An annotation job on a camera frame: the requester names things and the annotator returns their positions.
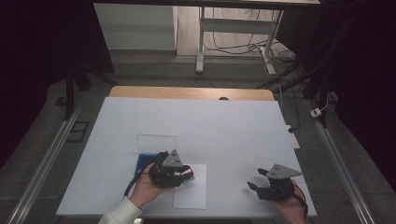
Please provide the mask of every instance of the white sleeve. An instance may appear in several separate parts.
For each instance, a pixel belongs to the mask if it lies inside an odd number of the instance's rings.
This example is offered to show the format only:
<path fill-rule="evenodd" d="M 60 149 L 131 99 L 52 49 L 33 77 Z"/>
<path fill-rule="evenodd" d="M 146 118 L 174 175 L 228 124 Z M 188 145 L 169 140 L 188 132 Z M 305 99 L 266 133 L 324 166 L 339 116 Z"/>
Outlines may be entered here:
<path fill-rule="evenodd" d="M 128 198 L 122 199 L 120 205 L 111 212 L 106 212 L 99 221 L 99 224 L 129 224 L 142 214 L 142 210 L 137 208 Z"/>

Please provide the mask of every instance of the wooden floor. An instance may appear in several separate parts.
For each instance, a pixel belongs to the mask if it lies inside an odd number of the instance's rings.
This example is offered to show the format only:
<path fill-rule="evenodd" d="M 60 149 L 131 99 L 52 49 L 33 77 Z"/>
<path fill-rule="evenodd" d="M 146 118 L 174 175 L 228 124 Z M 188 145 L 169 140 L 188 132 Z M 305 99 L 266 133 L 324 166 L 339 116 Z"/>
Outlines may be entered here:
<path fill-rule="evenodd" d="M 177 33 L 177 56 L 196 56 L 199 41 L 199 15 L 198 7 L 178 7 L 178 33 Z M 260 20 L 270 21 L 272 19 L 272 10 L 242 9 L 242 8 L 220 8 L 207 7 L 205 9 L 206 18 L 217 19 L 235 19 L 235 20 Z M 260 44 L 267 39 L 267 35 L 250 35 L 250 34 L 228 34 L 205 32 L 204 44 L 206 49 L 205 56 L 238 56 L 238 57 L 261 57 L 257 49 L 249 51 L 247 44 L 251 38 L 250 44 Z M 219 48 L 244 46 L 242 48 L 224 49 L 232 53 L 221 52 Z M 287 50 L 282 44 L 274 40 L 272 50 L 277 55 L 280 51 Z"/>

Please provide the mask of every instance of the white wall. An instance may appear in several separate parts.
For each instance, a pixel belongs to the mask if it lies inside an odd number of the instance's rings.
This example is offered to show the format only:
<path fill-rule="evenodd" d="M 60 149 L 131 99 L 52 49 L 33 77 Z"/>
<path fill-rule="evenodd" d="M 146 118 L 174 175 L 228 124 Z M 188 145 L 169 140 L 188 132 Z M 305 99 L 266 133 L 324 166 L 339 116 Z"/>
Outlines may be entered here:
<path fill-rule="evenodd" d="M 94 6 L 108 49 L 177 48 L 177 7 Z"/>

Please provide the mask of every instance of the white desk leg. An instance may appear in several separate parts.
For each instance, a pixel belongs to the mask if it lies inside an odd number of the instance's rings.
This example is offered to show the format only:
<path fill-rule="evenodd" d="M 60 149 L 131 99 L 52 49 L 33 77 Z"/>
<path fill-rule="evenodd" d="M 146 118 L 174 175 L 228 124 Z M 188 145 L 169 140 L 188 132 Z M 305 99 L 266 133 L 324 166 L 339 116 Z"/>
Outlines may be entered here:
<path fill-rule="evenodd" d="M 270 76 L 275 75 L 276 71 L 274 69 L 274 66 L 273 66 L 272 62 L 270 62 L 271 58 L 269 56 L 269 52 L 270 52 L 271 46 L 273 44 L 273 40 L 275 38 L 277 26 L 279 25 L 280 18 L 282 16 L 283 11 L 275 11 L 275 13 L 276 13 L 276 16 L 275 16 L 273 25 L 271 27 L 270 34 L 268 35 L 267 43 L 265 45 L 265 48 L 261 48 L 262 57 L 264 58 L 264 61 L 265 61 L 265 67 L 267 68 L 268 74 Z"/>
<path fill-rule="evenodd" d="M 202 74 L 204 72 L 204 26 L 205 26 L 205 8 L 201 7 L 201 19 L 199 21 L 199 44 L 197 54 L 196 73 Z"/>

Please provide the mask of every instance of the white power adapter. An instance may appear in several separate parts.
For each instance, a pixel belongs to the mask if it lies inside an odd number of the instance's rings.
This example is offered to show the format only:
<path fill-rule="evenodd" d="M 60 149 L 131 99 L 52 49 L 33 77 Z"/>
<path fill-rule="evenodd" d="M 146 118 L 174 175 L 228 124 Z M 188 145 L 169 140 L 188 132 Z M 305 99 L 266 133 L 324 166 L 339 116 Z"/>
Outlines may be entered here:
<path fill-rule="evenodd" d="M 320 112 L 319 108 L 316 108 L 316 109 L 314 109 L 314 110 L 311 110 L 311 116 L 312 116 L 312 117 L 317 118 L 317 117 L 319 117 L 320 115 L 321 115 L 321 112 Z"/>

